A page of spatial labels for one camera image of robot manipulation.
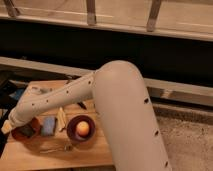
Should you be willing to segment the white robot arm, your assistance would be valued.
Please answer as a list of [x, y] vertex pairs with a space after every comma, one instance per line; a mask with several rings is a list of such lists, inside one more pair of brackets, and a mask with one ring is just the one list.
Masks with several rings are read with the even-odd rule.
[[116, 171], [172, 171], [144, 78], [128, 61], [108, 62], [58, 89], [20, 98], [2, 132], [87, 99], [94, 101]]

